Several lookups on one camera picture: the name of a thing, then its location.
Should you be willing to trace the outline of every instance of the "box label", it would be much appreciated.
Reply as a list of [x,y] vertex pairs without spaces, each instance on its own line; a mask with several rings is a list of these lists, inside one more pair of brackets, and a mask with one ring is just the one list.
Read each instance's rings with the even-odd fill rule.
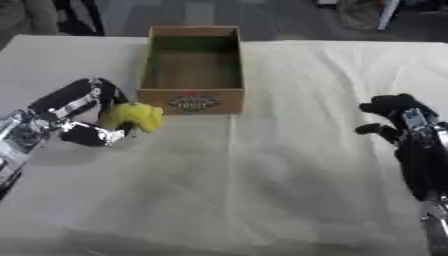
[[168,102],[171,107],[185,112],[200,112],[219,104],[218,99],[211,96],[179,96]]

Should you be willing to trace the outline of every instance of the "yellow sponge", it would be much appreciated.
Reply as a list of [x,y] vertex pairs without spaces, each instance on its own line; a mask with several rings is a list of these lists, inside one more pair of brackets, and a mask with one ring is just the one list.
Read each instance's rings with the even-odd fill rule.
[[163,109],[141,103],[120,104],[104,114],[100,119],[100,126],[115,130],[124,122],[132,122],[146,133],[153,132],[162,124]]

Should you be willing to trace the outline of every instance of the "silver robotic hand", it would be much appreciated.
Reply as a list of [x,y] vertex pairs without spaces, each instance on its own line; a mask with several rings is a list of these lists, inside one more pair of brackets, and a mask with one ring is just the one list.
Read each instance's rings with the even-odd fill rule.
[[361,111],[395,126],[366,124],[358,134],[378,134],[397,146],[403,179],[422,202],[421,221],[431,255],[448,255],[448,123],[411,95],[376,96]]
[[21,176],[33,152],[50,135],[59,132],[62,140],[89,146],[109,146],[124,138],[133,124],[123,123],[109,131],[73,118],[95,106],[98,116],[117,104],[128,102],[120,89],[101,79],[81,79],[38,99],[26,110],[16,110],[0,118],[0,200]]

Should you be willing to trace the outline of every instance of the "cardboard box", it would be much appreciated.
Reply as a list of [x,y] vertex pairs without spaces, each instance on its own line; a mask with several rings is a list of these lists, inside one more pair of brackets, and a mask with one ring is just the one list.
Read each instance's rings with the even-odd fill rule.
[[237,27],[153,27],[139,101],[168,115],[240,113],[242,72]]

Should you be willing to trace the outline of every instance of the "white tablecloth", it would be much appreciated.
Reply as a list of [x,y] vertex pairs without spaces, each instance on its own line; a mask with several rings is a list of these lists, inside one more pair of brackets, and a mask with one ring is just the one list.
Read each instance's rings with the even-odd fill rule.
[[[131,93],[144,38],[17,37],[8,113],[101,76]],[[407,92],[448,119],[448,47],[244,43],[239,116],[172,116],[112,149],[51,141],[0,204],[1,255],[427,255],[393,147],[357,104]]]

